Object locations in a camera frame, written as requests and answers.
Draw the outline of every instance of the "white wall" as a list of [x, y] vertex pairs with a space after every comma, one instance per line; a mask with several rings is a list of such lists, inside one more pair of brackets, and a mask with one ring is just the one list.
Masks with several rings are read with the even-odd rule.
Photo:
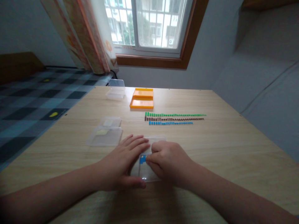
[[261, 13], [212, 87], [297, 162], [298, 12], [293, 4]]
[[0, 54], [32, 51], [44, 65], [75, 67], [39, 0], [1, 0], [0, 14]]
[[[243, 36], [239, 33], [242, 2], [209, 0], [187, 70], [120, 66], [118, 78], [126, 86], [211, 89], [238, 44], [237, 36]], [[245, 33], [258, 15], [245, 12], [243, 16]]]

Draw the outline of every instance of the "checkered bedsheet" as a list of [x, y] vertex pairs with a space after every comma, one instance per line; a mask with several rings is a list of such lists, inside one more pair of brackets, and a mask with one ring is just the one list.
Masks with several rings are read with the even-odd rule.
[[0, 171], [94, 86], [105, 86], [111, 77], [48, 69], [0, 86]]

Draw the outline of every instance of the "clear plastic box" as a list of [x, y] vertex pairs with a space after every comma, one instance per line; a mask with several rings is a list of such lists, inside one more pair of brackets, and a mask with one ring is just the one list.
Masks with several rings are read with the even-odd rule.
[[103, 127], [119, 127], [121, 125], [120, 117], [103, 117], [101, 119], [100, 125]]
[[109, 80], [110, 90], [106, 93], [107, 99], [110, 100], [122, 100], [125, 96], [125, 83], [121, 79]]
[[121, 139], [121, 127], [96, 127], [86, 144], [90, 146], [117, 146]]
[[145, 158], [151, 153], [141, 154], [139, 156], [139, 172], [138, 176], [144, 180], [144, 182], [158, 181], [160, 178], [154, 173], [152, 168], [147, 165]]
[[147, 155], [152, 154], [152, 144], [158, 141], [166, 141], [165, 136], [148, 136], [145, 137], [149, 140], [150, 147], [145, 150], [142, 154], [140, 154], [138, 160], [133, 165], [130, 175], [138, 176], [143, 178], [145, 182], [152, 182], [160, 180], [157, 175], [152, 171], [151, 167], [147, 165], [145, 162], [145, 158]]

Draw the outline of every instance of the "orange plastic box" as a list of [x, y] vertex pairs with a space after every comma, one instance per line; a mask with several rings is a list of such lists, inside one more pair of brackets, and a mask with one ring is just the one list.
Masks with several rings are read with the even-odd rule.
[[135, 109], [153, 109], [154, 108], [154, 90], [136, 88], [133, 94], [130, 108]]
[[135, 88], [135, 92], [133, 93], [133, 97], [153, 99], [154, 90], [153, 89]]

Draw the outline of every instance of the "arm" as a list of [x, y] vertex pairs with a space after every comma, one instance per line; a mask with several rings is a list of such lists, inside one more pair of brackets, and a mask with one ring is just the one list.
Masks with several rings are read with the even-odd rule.
[[134, 159], [150, 145], [143, 135], [128, 136], [101, 161], [8, 194], [0, 199], [8, 223], [43, 223], [97, 190], [145, 188], [139, 177], [127, 175]]
[[177, 143], [154, 143], [152, 152], [146, 162], [157, 176], [203, 198], [229, 223], [299, 223], [276, 204], [195, 163]]

